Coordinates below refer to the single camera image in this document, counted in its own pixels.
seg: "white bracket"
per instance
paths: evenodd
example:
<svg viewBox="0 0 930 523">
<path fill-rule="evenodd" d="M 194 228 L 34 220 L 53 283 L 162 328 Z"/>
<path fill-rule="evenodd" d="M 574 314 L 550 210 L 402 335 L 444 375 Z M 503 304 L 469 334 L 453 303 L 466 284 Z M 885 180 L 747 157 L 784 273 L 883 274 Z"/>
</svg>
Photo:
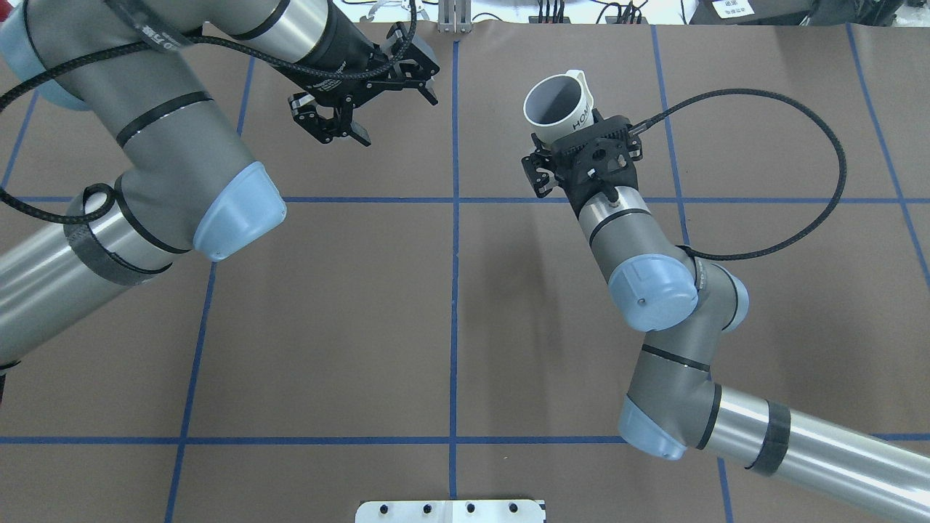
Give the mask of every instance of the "white bracket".
<svg viewBox="0 0 930 523">
<path fill-rule="evenodd" d="M 546 503 L 536 500 L 366 502 L 355 523 L 546 523 Z"/>
<path fill-rule="evenodd" d="M 440 33 L 472 32 L 472 0 L 439 0 Z"/>
</svg>

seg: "white mug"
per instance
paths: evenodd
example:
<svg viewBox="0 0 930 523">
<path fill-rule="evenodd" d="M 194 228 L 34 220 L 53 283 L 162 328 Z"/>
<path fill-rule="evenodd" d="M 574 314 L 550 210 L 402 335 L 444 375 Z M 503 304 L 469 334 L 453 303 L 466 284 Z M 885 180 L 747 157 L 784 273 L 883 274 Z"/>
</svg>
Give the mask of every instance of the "white mug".
<svg viewBox="0 0 930 523">
<path fill-rule="evenodd" d="M 594 97 L 584 71 L 571 69 L 530 89 L 524 101 L 524 117 L 539 139 L 549 144 L 591 125 L 593 108 Z"/>
</svg>

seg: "light blue cap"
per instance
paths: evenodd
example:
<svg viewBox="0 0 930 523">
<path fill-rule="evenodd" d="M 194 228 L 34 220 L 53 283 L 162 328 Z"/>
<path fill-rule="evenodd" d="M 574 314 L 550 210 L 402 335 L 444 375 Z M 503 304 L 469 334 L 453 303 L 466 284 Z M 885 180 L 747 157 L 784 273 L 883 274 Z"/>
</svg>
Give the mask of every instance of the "light blue cap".
<svg viewBox="0 0 930 523">
<path fill-rule="evenodd" d="M 739 278 L 726 270 L 726 267 L 716 263 L 714 266 L 719 267 L 720 270 L 724 271 L 726 275 L 730 277 L 730 281 L 733 282 L 733 288 L 737 292 L 737 309 L 733 313 L 733 319 L 730 320 L 729 325 L 724 327 L 724 332 L 732 332 L 739 327 L 739 324 L 746 319 L 746 315 L 750 313 L 750 292 Z"/>
<path fill-rule="evenodd" d="M 287 207 L 261 162 L 253 162 L 219 193 L 193 235 L 193 247 L 219 262 L 285 220 Z"/>
<path fill-rule="evenodd" d="M 630 327 L 642 332 L 674 327 L 698 306 L 695 278 L 680 261 L 664 254 L 641 254 L 624 261 L 607 286 Z"/>
<path fill-rule="evenodd" d="M 22 82 L 46 71 L 46 66 L 39 60 L 38 55 L 35 54 L 35 49 L 33 49 L 32 42 L 29 41 L 29 34 L 26 31 L 25 8 L 25 2 L 16 6 L 9 14 L 7 21 L 0 26 L 0 54 L 3 55 L 9 68 Z M 45 82 L 37 90 L 42 95 L 42 98 L 65 109 L 74 111 L 87 111 L 90 109 L 86 103 L 65 90 L 55 80 Z"/>
<path fill-rule="evenodd" d="M 627 443 L 646 454 L 664 460 L 680 460 L 687 447 L 669 433 L 662 430 L 652 418 L 645 415 L 629 396 L 623 396 L 623 410 L 620 412 L 620 435 Z"/>
</svg>

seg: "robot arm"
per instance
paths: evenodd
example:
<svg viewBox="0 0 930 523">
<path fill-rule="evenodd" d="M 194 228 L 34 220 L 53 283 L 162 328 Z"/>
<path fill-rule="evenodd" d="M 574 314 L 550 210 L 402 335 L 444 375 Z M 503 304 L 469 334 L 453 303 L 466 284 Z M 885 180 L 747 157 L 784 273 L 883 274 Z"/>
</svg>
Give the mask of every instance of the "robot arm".
<svg viewBox="0 0 930 523">
<path fill-rule="evenodd" d="M 565 190 L 611 298 L 645 333 L 620 414 L 624 439 L 666 460 L 680 459 L 687 447 L 707 449 L 879 516 L 926 521 L 930 459 L 712 380 L 722 335 L 748 312 L 746 287 L 723 266 L 674 246 L 649 213 L 633 165 L 643 157 L 644 129 L 622 116 L 604 120 L 591 108 L 592 125 L 552 136 L 587 87 L 554 95 L 534 88 L 526 106 L 539 103 L 534 92 L 543 93 L 547 110 L 525 114 L 545 114 L 527 119 L 551 137 L 533 135 L 525 174 L 538 197 L 556 185 Z"/>
<path fill-rule="evenodd" d="M 436 103 L 439 67 L 429 46 L 416 37 L 401 42 L 412 34 L 397 24 L 382 49 L 331 0 L 24 1 L 0 27 L 0 52 L 22 80 L 140 40 L 152 49 L 89 63 L 39 88 L 58 105 L 94 111 L 133 168 L 106 175 L 116 178 L 116 205 L 102 218 L 49 224 L 0 256 L 0 375 L 179 255 L 196 249 L 216 262 L 284 220 L 269 173 L 175 52 L 187 42 L 216 43 L 197 36 L 208 20 L 277 60 L 305 90 L 292 101 L 295 120 L 303 124 L 308 114 L 299 111 L 308 107 L 317 115 L 317 104 L 334 108 L 332 118 L 304 126 L 317 140 L 353 136 L 367 144 L 352 110 L 384 90 L 412 87 Z M 289 64 L 336 73 L 296 73 Z M 84 215 L 104 200 L 85 191 L 68 213 Z"/>
</svg>

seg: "red object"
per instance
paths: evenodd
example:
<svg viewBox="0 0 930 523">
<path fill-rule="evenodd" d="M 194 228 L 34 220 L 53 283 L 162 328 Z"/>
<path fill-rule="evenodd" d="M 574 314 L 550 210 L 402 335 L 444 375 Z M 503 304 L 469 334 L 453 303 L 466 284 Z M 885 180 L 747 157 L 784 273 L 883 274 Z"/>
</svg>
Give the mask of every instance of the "red object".
<svg viewBox="0 0 930 523">
<path fill-rule="evenodd" d="M 7 0 L 0 0 L 0 21 L 6 20 L 13 6 L 7 3 Z"/>
</svg>

